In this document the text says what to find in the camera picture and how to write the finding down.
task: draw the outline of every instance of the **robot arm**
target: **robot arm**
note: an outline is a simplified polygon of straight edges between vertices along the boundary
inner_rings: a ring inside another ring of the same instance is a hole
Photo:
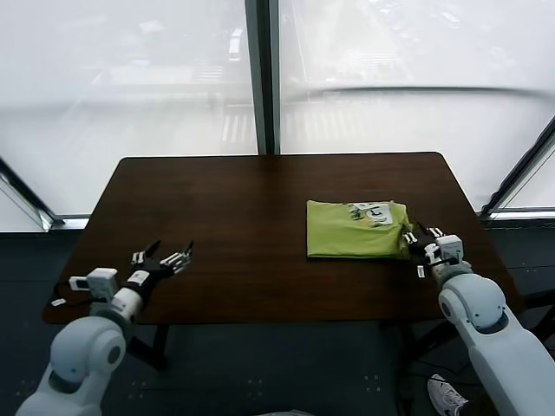
[[[53,340],[50,363],[35,393],[17,416],[100,416],[100,404],[112,372],[120,365],[135,319],[148,303],[156,284],[180,273],[190,262],[192,245],[161,261],[152,258],[160,242],[134,253],[134,273],[117,289],[114,269],[95,269],[71,277],[75,290],[88,290],[95,299],[90,316],[67,325]],[[56,300],[55,305],[63,305]]]
[[[438,283],[439,303],[468,347],[476,374],[502,416],[548,415],[555,409],[555,361],[522,328],[496,282],[472,272],[461,240],[441,231],[433,242],[405,237],[413,252],[423,248]]]

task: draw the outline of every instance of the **floor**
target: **floor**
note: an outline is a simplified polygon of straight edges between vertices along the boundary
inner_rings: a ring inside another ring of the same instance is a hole
[[[490,230],[519,290],[555,289],[555,228]],[[41,309],[69,258],[78,232],[0,237],[0,414],[15,413],[33,392],[60,326],[45,325]],[[521,316],[525,325],[539,311]],[[414,325],[419,334],[434,322]],[[150,340],[152,327],[139,327]],[[395,415],[393,373],[401,346],[394,328],[377,322],[319,322],[272,325],[172,327],[170,369],[158,374],[127,357],[103,401],[105,415],[255,415],[293,408],[325,415]],[[415,363],[409,388],[413,415],[434,415],[425,376],[439,373],[454,381],[476,382],[462,341],[451,341]],[[429,364],[447,369],[431,367]],[[452,371],[463,370],[458,375]],[[469,398],[480,387],[460,387]]]

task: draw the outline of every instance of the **white sneaker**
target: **white sneaker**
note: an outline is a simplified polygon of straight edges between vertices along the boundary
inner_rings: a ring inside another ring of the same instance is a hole
[[[460,408],[468,402],[438,374],[428,380],[428,395],[441,416],[458,416]]]

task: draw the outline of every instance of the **folded t-shirt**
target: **folded t-shirt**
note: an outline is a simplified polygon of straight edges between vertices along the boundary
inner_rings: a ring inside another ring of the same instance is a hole
[[[393,201],[306,203],[308,257],[407,258],[411,229],[407,207]]]

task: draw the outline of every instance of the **dark brown table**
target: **dark brown table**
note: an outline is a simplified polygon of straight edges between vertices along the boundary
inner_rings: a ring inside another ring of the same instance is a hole
[[[134,251],[195,241],[189,268],[160,283],[140,322],[421,320],[441,317],[437,288],[393,260],[307,259],[307,199],[394,200],[411,220],[457,234],[475,272],[523,303],[438,153],[131,158],[118,165],[60,281],[95,267],[129,275]],[[69,302],[85,294],[65,293]],[[44,308],[65,323],[88,307]]]

